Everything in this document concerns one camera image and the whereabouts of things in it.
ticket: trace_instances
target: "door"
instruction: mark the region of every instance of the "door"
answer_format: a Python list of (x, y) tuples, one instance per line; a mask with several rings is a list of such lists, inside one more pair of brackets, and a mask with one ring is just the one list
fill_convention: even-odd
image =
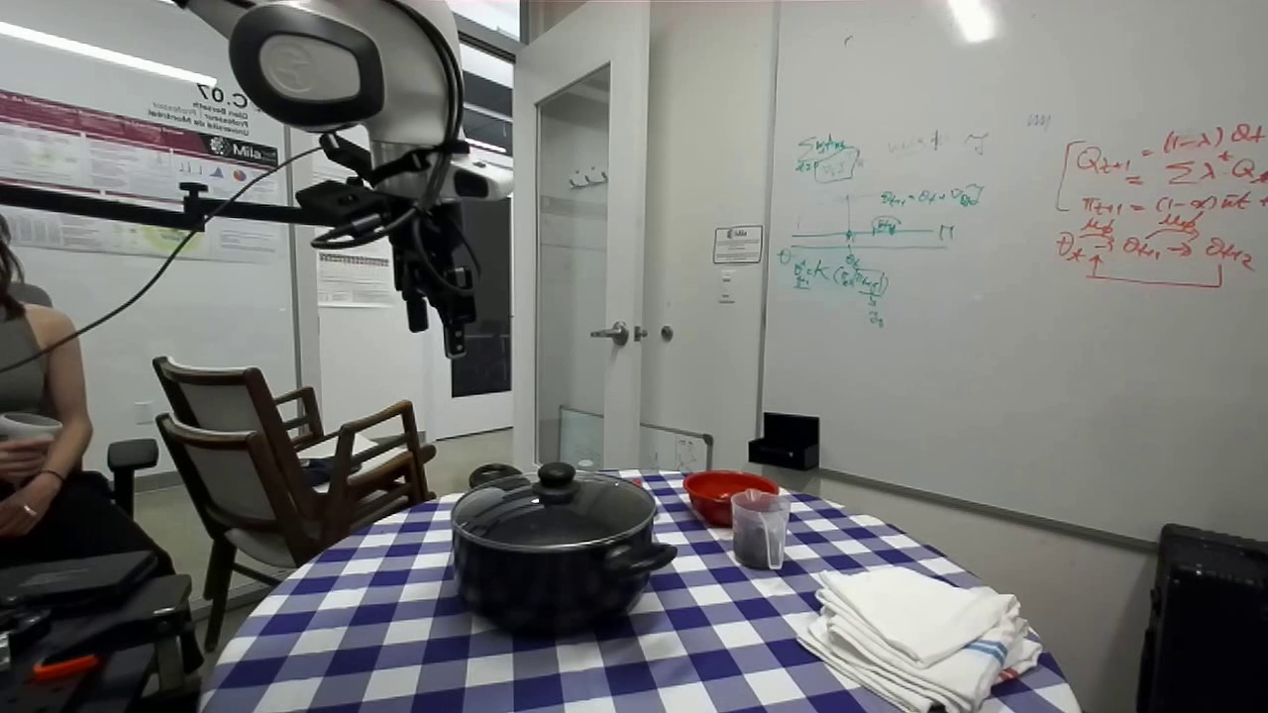
[(514, 463), (640, 469), (652, 6), (591, 0), (514, 64)]

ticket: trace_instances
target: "folded napkin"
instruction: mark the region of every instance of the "folded napkin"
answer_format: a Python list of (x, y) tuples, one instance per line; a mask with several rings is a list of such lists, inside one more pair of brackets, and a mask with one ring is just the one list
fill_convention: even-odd
[(899, 708), (981, 708), (996, 683), (1037, 661), (1019, 601), (996, 592), (954, 592), (916, 571), (883, 566), (821, 579), (821, 618), (801, 647)]

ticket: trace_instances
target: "black pot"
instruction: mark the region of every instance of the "black pot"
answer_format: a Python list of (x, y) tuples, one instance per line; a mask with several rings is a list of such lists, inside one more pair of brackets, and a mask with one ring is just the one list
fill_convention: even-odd
[(546, 463), (472, 481), (453, 513), (453, 563), (463, 601), (506, 634), (583, 634), (634, 608), (646, 579), (675, 563), (654, 543), (658, 502), (628, 481), (574, 481)]

